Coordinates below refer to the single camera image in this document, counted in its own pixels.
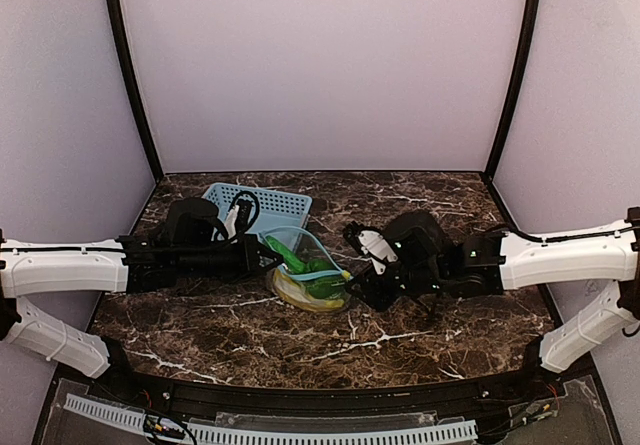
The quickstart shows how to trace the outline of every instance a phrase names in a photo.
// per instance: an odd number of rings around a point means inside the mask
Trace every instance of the plastic bag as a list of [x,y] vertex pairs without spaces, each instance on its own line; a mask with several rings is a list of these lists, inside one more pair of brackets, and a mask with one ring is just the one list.
[[267,275],[271,291],[312,312],[335,312],[347,306],[349,294],[344,286],[351,275],[311,233],[298,227],[278,227],[261,232],[260,240],[284,258],[284,264]]

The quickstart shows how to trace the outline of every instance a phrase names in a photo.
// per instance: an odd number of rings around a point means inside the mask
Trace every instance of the white wall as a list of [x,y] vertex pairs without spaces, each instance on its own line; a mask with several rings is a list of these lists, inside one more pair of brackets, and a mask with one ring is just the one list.
[[[29,241],[126,233],[153,180],[104,0],[0,0],[0,227]],[[38,306],[85,327],[95,293]],[[31,443],[53,365],[0,343],[0,444]]]
[[[640,0],[541,0],[496,184],[531,232],[590,227],[640,205]],[[601,284],[553,287],[565,319]],[[625,443],[638,443],[640,341],[594,352]]]
[[484,169],[524,0],[123,0],[168,171]]

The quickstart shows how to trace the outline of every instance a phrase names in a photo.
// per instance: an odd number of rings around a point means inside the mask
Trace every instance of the black corner post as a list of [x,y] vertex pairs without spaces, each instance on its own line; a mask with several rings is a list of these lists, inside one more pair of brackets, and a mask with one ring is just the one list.
[[109,21],[111,22],[111,31],[113,33],[113,41],[115,42],[116,51],[118,52],[120,71],[122,72],[122,78],[124,79],[124,84],[127,89],[131,111],[133,112],[133,118],[136,122],[138,134],[140,135],[140,140],[142,141],[142,146],[147,156],[149,167],[153,173],[153,178],[156,183],[158,183],[164,177],[164,171],[162,170],[158,151],[153,143],[149,122],[144,112],[144,106],[142,105],[142,97],[140,96],[140,89],[138,88],[136,74],[133,69],[133,61],[131,60],[131,52],[129,50],[129,42],[127,41],[127,34],[124,27],[120,0],[106,1],[107,10],[109,11]]
[[524,71],[527,66],[527,59],[529,58],[529,50],[531,48],[531,39],[533,38],[533,30],[535,28],[539,2],[540,0],[526,0],[525,2],[522,26],[520,28],[520,38],[518,39],[518,48],[516,49],[516,57],[513,63],[509,88],[507,89],[507,96],[504,100],[504,106],[502,107],[502,115],[500,116],[500,122],[498,123],[498,131],[496,132],[496,136],[493,140],[491,154],[489,155],[487,167],[484,171],[485,176],[489,181],[493,181],[493,177],[498,170],[500,157],[504,151],[504,146],[507,142],[507,135],[511,128],[513,114],[518,102],[518,95],[520,94],[520,88],[522,87]]

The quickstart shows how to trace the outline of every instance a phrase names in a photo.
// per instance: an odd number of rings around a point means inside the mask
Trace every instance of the black frame edge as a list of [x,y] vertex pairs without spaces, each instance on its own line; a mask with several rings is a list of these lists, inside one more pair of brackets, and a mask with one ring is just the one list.
[[529,58],[529,50],[531,49],[531,41],[533,39],[533,30],[535,28],[539,2],[540,0],[525,1],[522,26],[520,28],[520,37],[518,38],[516,56],[513,62],[513,70],[511,71],[511,79],[509,80],[509,87],[507,88],[507,95],[504,99],[502,114],[500,115],[500,121],[498,122],[498,129],[493,140],[489,160],[487,161],[487,166],[484,171],[490,180],[493,180],[493,177],[498,170],[500,158],[502,157],[502,152],[504,151],[505,144],[507,143],[507,136],[509,135],[509,129],[511,128],[511,122],[513,121],[513,114],[515,113],[518,96],[520,95],[520,88],[522,87],[524,72],[527,67],[527,60]]
[[[454,382],[370,390],[247,389],[245,387],[167,379],[140,373],[135,375],[151,396],[155,397],[154,403],[156,400],[162,402],[160,397],[169,391],[172,396],[171,400],[161,404],[158,409],[182,420],[188,420],[190,417],[211,420],[221,411],[280,417],[350,417],[434,409],[440,411],[444,406],[446,410],[442,415],[439,413],[440,418],[464,416],[467,419],[485,422],[487,420],[502,422],[508,416],[509,404],[484,405],[477,401],[478,394],[485,389],[486,385],[500,382],[512,384],[514,378],[521,378],[520,373],[520,371],[512,371]],[[591,376],[594,380],[614,445],[623,445],[610,403],[591,355],[583,356],[564,372],[562,382],[585,376]],[[38,440],[43,435],[56,387],[61,379],[86,384],[89,386],[89,394],[107,400],[112,399],[100,387],[96,387],[91,379],[77,370],[60,365],[52,381],[47,404],[43,407],[38,423],[38,432],[32,445],[40,443]],[[452,386],[456,391],[453,395],[451,394]],[[315,407],[307,407],[309,401],[312,401]],[[349,409],[349,412],[345,413],[343,401],[347,401],[351,405],[356,404],[357,407],[353,410]],[[342,404],[341,407],[338,407],[341,411],[337,411],[335,408],[338,403]]]
[[216,173],[230,173],[230,174],[240,174],[240,173],[325,173],[325,172],[386,172],[386,173],[404,173],[404,172],[419,172],[419,173],[446,173],[447,175],[453,174],[463,174],[463,173],[483,173],[478,170],[422,170],[415,168],[400,168],[400,169],[386,169],[386,168],[362,168],[362,169],[345,169],[345,168],[326,168],[322,170],[289,170],[289,169],[274,169],[274,170],[216,170],[216,171],[206,171],[199,170],[195,172],[166,172],[165,175],[209,175]]
[[138,134],[140,135],[140,141],[142,142],[144,153],[147,157],[147,162],[149,162],[149,168],[151,168],[153,178],[156,183],[158,183],[162,180],[162,177],[164,177],[164,171],[162,170],[158,151],[153,143],[153,136],[151,135],[151,129],[149,128],[149,121],[147,120],[144,106],[142,104],[142,96],[140,95],[140,88],[138,87],[138,81],[136,80],[136,74],[133,68],[133,61],[131,59],[131,51],[129,49],[129,41],[127,40],[120,0],[106,0],[106,2],[113,41],[118,53],[120,71],[122,72],[122,79],[124,80],[124,85],[127,89],[127,96],[129,97],[129,104],[131,106],[133,118],[136,122],[136,127],[138,129]]

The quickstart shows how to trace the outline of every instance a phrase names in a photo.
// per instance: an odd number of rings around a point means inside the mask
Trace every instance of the black cable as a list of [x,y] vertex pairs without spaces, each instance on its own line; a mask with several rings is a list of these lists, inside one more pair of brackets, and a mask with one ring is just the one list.
[[504,422],[502,422],[500,425],[497,425],[497,426],[495,426],[495,427],[493,427],[493,428],[491,428],[491,429],[487,430],[486,432],[482,432],[482,433],[478,432],[478,435],[479,435],[479,436],[484,437],[484,436],[487,436],[487,435],[502,435],[502,434],[504,434],[504,433],[509,433],[509,432],[513,429],[513,427],[514,427],[515,425],[510,426],[510,427],[509,427],[509,429],[504,430],[504,431],[498,431],[498,430],[499,430],[499,429],[501,429],[502,427],[504,427],[505,425],[510,425],[510,424],[511,424],[511,422],[513,422],[513,421],[519,420],[520,422],[517,422],[517,423],[521,423],[521,422],[522,422],[522,420],[523,420],[523,418],[530,418],[530,417],[531,417],[533,414],[535,414],[538,410],[536,410],[536,412],[531,412],[531,413],[529,413],[529,412],[527,412],[527,409],[528,409],[531,405],[533,405],[535,402],[537,402],[538,400],[540,400],[540,398],[534,398],[534,399],[533,399],[533,400],[531,400],[529,403],[527,403],[527,404],[526,404],[526,405],[525,405],[525,406],[524,406],[524,407],[523,407],[523,408],[522,408],[522,409],[521,409],[517,414],[515,414],[515,415],[513,415],[513,416],[510,416],[507,420],[505,420]]
[[631,232],[633,230],[640,230],[640,227],[630,226],[626,228],[621,228],[619,230],[605,230],[603,232],[581,233],[580,235],[563,235],[560,237],[549,237],[549,238],[542,238],[535,235],[529,235],[528,233],[518,230],[515,227],[507,227],[507,230],[509,230],[511,233],[514,233],[518,237],[523,238],[524,240],[528,240],[529,242],[561,243],[561,242],[568,242],[570,240],[581,240],[584,238],[610,237],[611,235],[615,235],[616,233],[622,234],[626,232]]
[[524,427],[525,422],[524,421],[520,421],[518,423],[516,423],[513,427],[507,429],[507,430],[503,430],[503,431],[497,431],[497,432],[493,432],[493,433],[483,433],[483,434],[479,434],[479,437],[495,437],[495,436],[503,436],[506,435],[508,433],[513,432],[514,430],[517,430],[520,427]]
[[145,440],[149,443],[151,443],[152,445],[161,445],[160,441],[158,440],[158,435],[156,434],[156,431],[153,427],[149,426],[150,420],[149,420],[149,415],[147,415],[147,412],[144,413],[144,417],[142,418],[142,431],[143,432],[148,432],[151,434],[151,439],[149,439],[149,437],[147,437],[145,435]]
[[622,334],[627,338],[635,337],[638,333],[640,333],[640,324],[633,332],[627,332],[624,328],[622,329]]
[[224,232],[220,231],[220,230],[216,230],[216,233],[213,234],[213,241],[217,242],[218,241],[218,236],[222,235],[223,236],[223,240],[224,240]]
[[98,387],[100,387],[105,393],[107,393],[107,395],[109,395],[111,398],[115,399],[117,402],[121,402],[121,403],[124,403],[125,405],[128,405],[130,407],[141,408],[142,410],[144,410],[145,418],[146,418],[147,415],[157,415],[160,418],[166,418],[167,420],[171,420],[173,423],[178,425],[178,427],[180,427],[189,436],[189,438],[191,439],[191,442],[192,442],[193,445],[198,445],[198,440],[196,439],[196,436],[193,434],[193,432],[191,430],[189,430],[189,427],[187,427],[186,423],[184,423],[182,420],[179,420],[177,418],[173,418],[170,415],[167,415],[166,413],[158,412],[156,410],[152,410],[150,408],[142,407],[142,406],[137,405],[135,403],[131,403],[131,402],[127,401],[127,400],[123,400],[122,398],[118,397],[115,393],[113,393],[111,390],[109,390],[107,387],[105,387],[100,382],[97,382],[97,381],[94,380],[93,383],[98,385]]
[[250,220],[247,221],[247,224],[244,227],[242,227],[241,231],[236,230],[235,236],[238,236],[240,233],[242,234],[246,233],[251,227],[253,227],[253,225],[258,220],[258,216],[260,215],[260,200],[258,200],[258,197],[253,192],[250,192],[249,190],[242,190],[238,192],[236,196],[233,197],[233,200],[231,200],[231,205],[229,205],[229,210],[231,210],[233,207],[236,206],[238,199],[243,195],[246,195],[249,198],[251,198],[256,208],[253,212],[253,216],[251,217]]
[[13,252],[20,253],[28,252],[112,252],[122,253],[126,252],[122,248],[107,248],[107,247],[29,247],[29,248],[0,248],[0,252]]

